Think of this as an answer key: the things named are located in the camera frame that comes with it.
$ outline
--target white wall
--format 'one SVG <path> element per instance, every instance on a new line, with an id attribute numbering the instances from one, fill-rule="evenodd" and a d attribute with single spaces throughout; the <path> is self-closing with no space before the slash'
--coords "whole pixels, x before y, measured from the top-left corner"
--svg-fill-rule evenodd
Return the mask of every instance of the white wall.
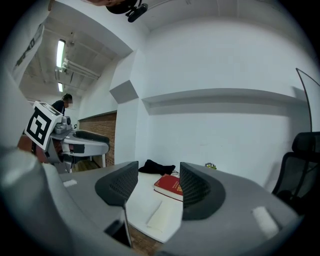
<path id="1" fill-rule="evenodd" d="M 154 30 L 145 56 L 143 98 L 158 96 L 163 101 L 165 94 L 189 92 L 195 97 L 195 90 L 250 89 L 305 102 L 292 105 L 256 99 L 254 94 L 247 95 L 250 99 L 234 95 L 236 99 L 220 100 L 213 93 L 206 103 L 184 99 L 152 104 L 149 110 L 148 159 L 177 169 L 180 162 L 214 162 L 219 170 L 271 191 L 294 137 L 310 131 L 306 96 L 296 72 L 298 67 L 316 80 L 320 77 L 309 55 L 272 28 L 201 18 Z"/>
<path id="2" fill-rule="evenodd" d="M 137 50 L 121 59 L 115 69 L 110 92 L 118 103 L 142 97 L 146 85 L 146 59 Z"/>
<path id="3" fill-rule="evenodd" d="M 272 104 L 211 102 L 152 109 L 147 158 L 176 170 L 180 162 L 211 162 L 220 171 L 266 186 L 269 178 L 278 178 L 295 135 L 310 131 L 306 106 Z"/>
<path id="4" fill-rule="evenodd" d="M 114 163 L 135 161 L 139 99 L 118 105 L 115 124 Z"/>
<path id="5" fill-rule="evenodd" d="M 185 20 L 151 32 L 144 97 L 211 88 L 246 88 L 296 97 L 300 68 L 319 69 L 272 28 L 231 18 Z"/>
<path id="6" fill-rule="evenodd" d="M 135 156 L 139 161 L 139 168 L 145 165 L 148 157 L 149 114 L 148 106 L 138 99 L 136 130 L 135 130 Z"/>
<path id="7" fill-rule="evenodd" d="M 109 92 L 117 64 L 118 59 L 113 60 L 105 67 L 100 78 L 85 91 L 81 98 L 79 119 L 117 110 L 118 104 Z"/>

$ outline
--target small object on table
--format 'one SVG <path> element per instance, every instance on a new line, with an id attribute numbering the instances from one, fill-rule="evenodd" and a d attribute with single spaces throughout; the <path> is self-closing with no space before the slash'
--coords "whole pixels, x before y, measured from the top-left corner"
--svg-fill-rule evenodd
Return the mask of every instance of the small object on table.
<path id="1" fill-rule="evenodd" d="M 204 166 L 215 170 L 217 169 L 217 167 L 211 162 L 207 162 Z"/>
<path id="2" fill-rule="evenodd" d="M 148 159 L 144 166 L 139 168 L 139 172 L 146 174 L 171 175 L 175 168 L 175 165 L 164 166 Z"/>
<path id="3" fill-rule="evenodd" d="M 183 192 L 179 184 L 179 178 L 164 174 L 155 184 L 154 190 L 167 197 L 183 201 Z"/>

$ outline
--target ceiling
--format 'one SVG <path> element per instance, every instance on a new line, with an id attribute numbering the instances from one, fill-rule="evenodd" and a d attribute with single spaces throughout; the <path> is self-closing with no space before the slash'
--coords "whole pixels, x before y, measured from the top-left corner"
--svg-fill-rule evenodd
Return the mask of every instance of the ceiling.
<path id="1" fill-rule="evenodd" d="M 282 32 L 305 49 L 311 47 L 308 45 L 308 40 L 302 36 L 303 31 L 276 0 L 142 0 L 142 2 L 147 3 L 149 9 L 139 19 L 150 31 L 186 19 L 232 17 L 267 25 Z M 113 51 L 93 37 L 49 16 L 45 22 L 42 43 L 23 75 L 20 84 L 22 91 L 41 88 L 49 94 L 61 94 L 54 72 L 59 39 L 66 41 L 64 58 L 97 74 L 101 74 L 116 57 Z M 69 72 L 62 81 L 63 93 L 81 97 L 93 81 L 91 78 Z"/>
<path id="2" fill-rule="evenodd" d="M 304 31 L 277 0 L 142 0 L 149 5 L 141 20 L 150 31 L 201 17 L 230 17 L 263 24 L 300 44 L 316 58 Z"/>
<path id="3" fill-rule="evenodd" d="M 32 88 L 44 92 L 60 94 L 55 77 L 55 66 L 58 41 L 66 41 L 63 58 L 79 64 L 97 74 L 101 74 L 105 67 L 116 57 L 116 54 L 93 37 L 67 26 L 58 20 L 48 17 L 45 21 L 42 43 L 28 65 L 20 88 L 22 91 Z M 67 71 L 60 76 L 63 84 L 63 93 L 81 97 L 85 90 L 94 81 L 91 78 Z"/>

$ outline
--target black office chair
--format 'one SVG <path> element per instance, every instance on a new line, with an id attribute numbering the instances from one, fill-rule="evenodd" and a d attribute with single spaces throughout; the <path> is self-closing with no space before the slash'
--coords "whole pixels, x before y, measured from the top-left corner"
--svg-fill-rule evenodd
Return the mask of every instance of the black office chair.
<path id="1" fill-rule="evenodd" d="M 303 215 L 320 170 L 320 132 L 299 133 L 292 151 L 283 156 L 272 193 Z"/>

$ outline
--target fluorescent light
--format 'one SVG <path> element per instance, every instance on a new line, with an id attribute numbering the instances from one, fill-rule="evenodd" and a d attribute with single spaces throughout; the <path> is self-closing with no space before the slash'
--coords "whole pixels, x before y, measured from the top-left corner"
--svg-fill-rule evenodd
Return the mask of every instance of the fluorescent light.
<path id="1" fill-rule="evenodd" d="M 56 51 L 56 66 L 59 68 L 62 67 L 62 58 L 64 55 L 65 44 L 66 42 L 61 39 L 58 41 L 58 48 Z"/>
<path id="2" fill-rule="evenodd" d="M 62 83 L 58 82 L 58 86 L 59 86 L 59 92 L 63 92 L 63 86 Z"/>

